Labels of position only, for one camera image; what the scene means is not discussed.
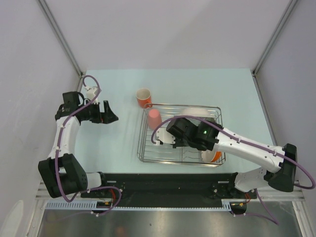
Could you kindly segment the white ceramic plate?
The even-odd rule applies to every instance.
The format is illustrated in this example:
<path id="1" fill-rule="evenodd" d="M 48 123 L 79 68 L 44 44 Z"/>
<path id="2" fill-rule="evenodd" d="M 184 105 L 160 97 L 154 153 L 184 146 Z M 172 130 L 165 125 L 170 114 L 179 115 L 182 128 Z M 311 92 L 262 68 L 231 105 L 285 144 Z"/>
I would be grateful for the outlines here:
<path id="1" fill-rule="evenodd" d="M 183 116 L 194 116 L 194 117 L 201 117 L 201 118 L 211 118 L 212 114 L 204 108 L 196 108 L 196 107 L 189 107 L 185 108 L 180 115 Z"/>

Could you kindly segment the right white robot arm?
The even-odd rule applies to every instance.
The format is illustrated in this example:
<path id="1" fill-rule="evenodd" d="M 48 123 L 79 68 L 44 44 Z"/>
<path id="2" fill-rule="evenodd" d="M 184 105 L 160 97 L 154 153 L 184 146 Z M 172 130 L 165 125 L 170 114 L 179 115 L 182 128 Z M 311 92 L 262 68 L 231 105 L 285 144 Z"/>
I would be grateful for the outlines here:
<path id="1" fill-rule="evenodd" d="M 288 193 L 294 190 L 297 148 L 292 144 L 284 147 L 261 144 L 209 120 L 201 120 L 199 125 L 195 125 L 193 118 L 176 118 L 166 130 L 191 148 L 221 151 L 260 166 L 255 170 L 234 174 L 234 182 L 228 185 L 228 193 L 233 198 L 266 186 Z"/>

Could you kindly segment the pink plastic cup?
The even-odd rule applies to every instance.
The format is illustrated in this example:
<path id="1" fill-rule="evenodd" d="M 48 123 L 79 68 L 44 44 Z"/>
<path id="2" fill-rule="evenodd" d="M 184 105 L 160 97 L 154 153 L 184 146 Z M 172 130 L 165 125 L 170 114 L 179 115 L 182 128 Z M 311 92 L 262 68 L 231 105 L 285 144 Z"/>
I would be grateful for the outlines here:
<path id="1" fill-rule="evenodd" d="M 159 110 L 157 109 L 149 110 L 147 121 L 148 121 L 148 127 L 151 130 L 155 130 L 162 123 Z"/>

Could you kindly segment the orange ceramic mug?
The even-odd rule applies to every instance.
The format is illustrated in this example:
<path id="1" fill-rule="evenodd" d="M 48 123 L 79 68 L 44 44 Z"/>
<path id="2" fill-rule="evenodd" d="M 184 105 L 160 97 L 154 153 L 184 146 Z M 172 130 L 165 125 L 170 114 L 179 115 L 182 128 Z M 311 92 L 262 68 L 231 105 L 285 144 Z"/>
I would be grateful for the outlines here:
<path id="1" fill-rule="evenodd" d="M 136 99 L 141 108 L 150 108 L 152 99 L 151 92 L 147 88 L 140 88 L 136 91 Z"/>

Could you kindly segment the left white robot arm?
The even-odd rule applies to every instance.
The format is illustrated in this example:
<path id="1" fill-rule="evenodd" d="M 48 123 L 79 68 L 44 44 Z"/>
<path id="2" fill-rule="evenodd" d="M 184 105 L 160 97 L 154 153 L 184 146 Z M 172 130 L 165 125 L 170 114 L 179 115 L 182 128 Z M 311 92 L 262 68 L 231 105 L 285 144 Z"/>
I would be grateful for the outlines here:
<path id="1" fill-rule="evenodd" d="M 100 103 L 89 97 L 85 102 L 80 92 L 63 93 L 63 104 L 56 115 L 57 132 L 48 158 L 38 164 L 38 170 L 52 198 L 92 190 L 102 198 L 108 194 L 109 185 L 102 181 L 102 173 L 86 173 L 75 157 L 76 137 L 83 121 L 109 124 L 118 120 L 109 102 Z"/>

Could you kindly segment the orange and white bowl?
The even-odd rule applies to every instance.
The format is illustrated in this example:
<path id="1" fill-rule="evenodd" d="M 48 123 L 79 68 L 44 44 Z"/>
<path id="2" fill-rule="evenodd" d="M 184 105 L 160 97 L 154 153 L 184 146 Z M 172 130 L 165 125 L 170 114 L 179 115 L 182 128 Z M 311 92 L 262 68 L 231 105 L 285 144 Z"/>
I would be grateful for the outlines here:
<path id="1" fill-rule="evenodd" d="M 201 151 L 201 158 L 204 163 L 212 163 L 219 160 L 222 156 L 220 151 Z"/>

